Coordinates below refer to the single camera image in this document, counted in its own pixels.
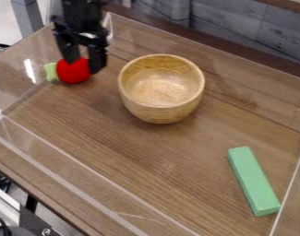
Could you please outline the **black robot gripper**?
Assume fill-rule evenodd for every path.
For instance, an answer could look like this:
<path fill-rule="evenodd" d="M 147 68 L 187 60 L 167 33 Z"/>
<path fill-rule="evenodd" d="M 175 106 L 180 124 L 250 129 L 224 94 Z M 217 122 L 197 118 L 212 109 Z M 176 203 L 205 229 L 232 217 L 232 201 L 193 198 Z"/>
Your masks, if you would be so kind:
<path fill-rule="evenodd" d="M 104 26 L 104 0 L 61 0 L 62 12 L 52 16 L 54 35 L 62 57 L 73 64 L 81 57 L 80 46 L 88 47 L 90 74 L 108 64 L 108 36 Z"/>

